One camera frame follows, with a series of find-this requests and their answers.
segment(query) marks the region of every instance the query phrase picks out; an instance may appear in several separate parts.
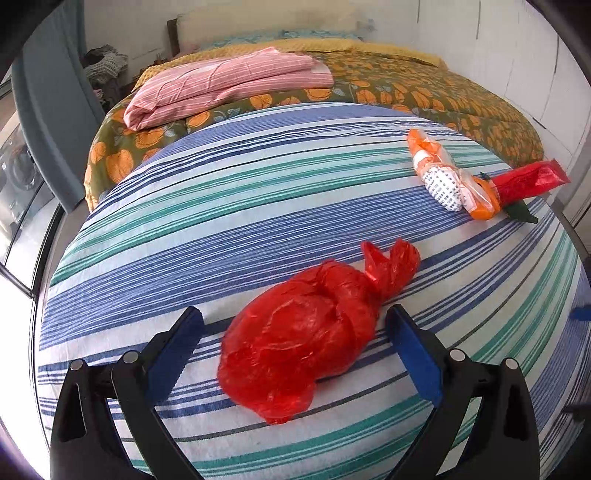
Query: bed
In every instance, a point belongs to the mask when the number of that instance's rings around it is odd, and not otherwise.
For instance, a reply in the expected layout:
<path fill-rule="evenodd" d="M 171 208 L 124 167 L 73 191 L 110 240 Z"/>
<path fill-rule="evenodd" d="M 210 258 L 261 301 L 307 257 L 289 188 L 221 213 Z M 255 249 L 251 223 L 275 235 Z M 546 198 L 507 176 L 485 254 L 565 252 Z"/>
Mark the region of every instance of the bed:
<path fill-rule="evenodd" d="M 269 286 L 326 258 L 361 268 L 359 243 L 397 237 L 421 268 L 396 302 L 446 346 L 478 361 L 515 358 L 526 376 L 546 476 L 578 434 L 563 406 L 588 391 L 591 325 L 569 319 L 591 290 L 568 235 L 540 198 L 539 223 L 448 212 L 412 168 L 421 128 L 472 174 L 496 154 L 438 122 L 351 103 L 300 103 L 237 115 L 163 148 L 92 212 L 51 279 L 35 355 L 48 434 L 69 362 L 117 360 L 167 330 L 188 305 L 206 336 L 157 411 L 204 478 L 381 479 L 429 415 L 388 346 L 383 313 L 353 367 L 319 384 L 309 410 L 268 426 L 219 388 L 220 339 Z M 116 401 L 115 424 L 146 470 Z M 477 403 L 446 465 L 457 461 Z"/>
<path fill-rule="evenodd" d="M 294 103 L 351 102 L 412 112 L 474 139 L 510 166 L 543 159 L 538 134 L 517 109 L 449 71 L 436 56 L 352 38 L 257 40 L 262 41 L 230 42 L 152 66 L 142 74 L 134 90 L 167 68 L 249 53 L 266 46 L 307 53 L 321 60 L 331 70 L 334 86 L 257 95 L 140 132 L 131 131 L 123 122 L 125 107 L 135 95 L 132 92 L 107 114 L 92 142 L 84 181 L 91 211 L 133 169 L 166 145 L 237 115 Z"/>

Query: yellow blanket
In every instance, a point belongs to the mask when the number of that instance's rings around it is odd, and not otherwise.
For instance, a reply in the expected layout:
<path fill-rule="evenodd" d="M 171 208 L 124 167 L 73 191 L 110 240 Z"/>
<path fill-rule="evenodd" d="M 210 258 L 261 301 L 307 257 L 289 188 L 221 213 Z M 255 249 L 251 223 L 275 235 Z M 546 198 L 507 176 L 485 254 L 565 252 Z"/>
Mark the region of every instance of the yellow blanket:
<path fill-rule="evenodd" d="M 365 53 L 377 53 L 388 58 L 405 58 L 427 63 L 435 67 L 447 69 L 445 62 L 436 55 L 422 53 L 409 48 L 397 47 L 385 43 L 369 43 L 361 40 L 348 40 L 344 38 L 289 38 L 286 40 L 273 40 L 263 43 L 246 43 L 239 45 L 228 45 L 226 47 L 214 48 L 212 50 L 198 51 L 183 57 L 148 67 L 135 84 L 134 90 L 140 88 L 150 78 L 164 70 L 178 65 L 191 63 L 199 60 L 218 59 L 222 57 L 237 57 L 246 53 L 252 53 L 265 47 L 275 47 L 279 51 L 358 51 Z"/>

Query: orange plastic bag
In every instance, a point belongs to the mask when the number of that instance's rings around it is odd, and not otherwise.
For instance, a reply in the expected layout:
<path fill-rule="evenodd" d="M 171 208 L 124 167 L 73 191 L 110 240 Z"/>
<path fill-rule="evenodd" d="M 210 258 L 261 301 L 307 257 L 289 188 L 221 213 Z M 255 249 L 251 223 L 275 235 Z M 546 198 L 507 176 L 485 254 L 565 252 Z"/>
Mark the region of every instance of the orange plastic bag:
<path fill-rule="evenodd" d="M 445 148 L 424 131 L 411 129 L 407 141 L 414 171 L 445 208 L 459 211 L 464 207 L 476 220 L 489 220 L 501 211 L 489 183 L 457 168 Z"/>
<path fill-rule="evenodd" d="M 422 130 L 410 130 L 407 141 L 414 171 L 433 198 L 448 210 L 464 207 L 476 220 L 489 220 L 518 200 L 570 182 L 556 160 L 531 163 L 483 180 L 457 168 L 445 148 Z"/>

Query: folded pink striped cloth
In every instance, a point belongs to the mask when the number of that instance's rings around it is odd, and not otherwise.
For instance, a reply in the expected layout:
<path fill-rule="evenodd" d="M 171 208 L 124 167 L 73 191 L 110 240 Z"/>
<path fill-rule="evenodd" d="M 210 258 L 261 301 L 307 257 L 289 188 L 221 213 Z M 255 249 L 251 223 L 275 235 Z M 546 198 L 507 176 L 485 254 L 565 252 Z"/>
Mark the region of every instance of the folded pink striped cloth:
<path fill-rule="evenodd" d="M 331 87 L 329 68 L 306 55 L 273 47 L 231 59 L 173 67 L 148 80 L 127 106 L 131 130 L 156 127 L 253 95 L 296 88 Z"/>

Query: blue and white striped sheet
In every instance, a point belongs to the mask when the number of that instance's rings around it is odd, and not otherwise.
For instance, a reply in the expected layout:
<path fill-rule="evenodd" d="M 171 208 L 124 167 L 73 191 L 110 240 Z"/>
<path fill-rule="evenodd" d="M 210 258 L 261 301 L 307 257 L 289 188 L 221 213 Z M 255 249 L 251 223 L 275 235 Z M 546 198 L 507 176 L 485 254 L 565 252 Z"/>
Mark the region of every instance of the blue and white striped sheet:
<path fill-rule="evenodd" d="M 589 283 L 541 199 L 529 201 L 537 225 L 503 215 L 475 222 L 440 207 L 412 170 L 410 128 L 426 130 L 473 173 L 507 168 L 428 120 L 318 103 L 212 125 L 117 185 L 51 281 L 36 354 L 48 435 L 71 360 L 115 361 L 195 305 L 207 335 L 157 410 L 205 478 L 383 478 L 430 412 L 392 353 L 383 318 L 350 371 L 320 382 L 310 409 L 280 426 L 234 405 L 216 369 L 225 329 L 260 292 L 326 258 L 362 267 L 361 241 L 385 249 L 400 236 L 423 261 L 395 301 L 446 346 L 478 361 L 520 362 L 546 476 L 579 432 L 560 410 L 590 386 L 589 325 L 568 319 L 572 305 L 591 301 Z M 110 405 L 130 458 L 146 470 L 116 401 Z M 477 409 L 470 405 L 447 468 Z"/>

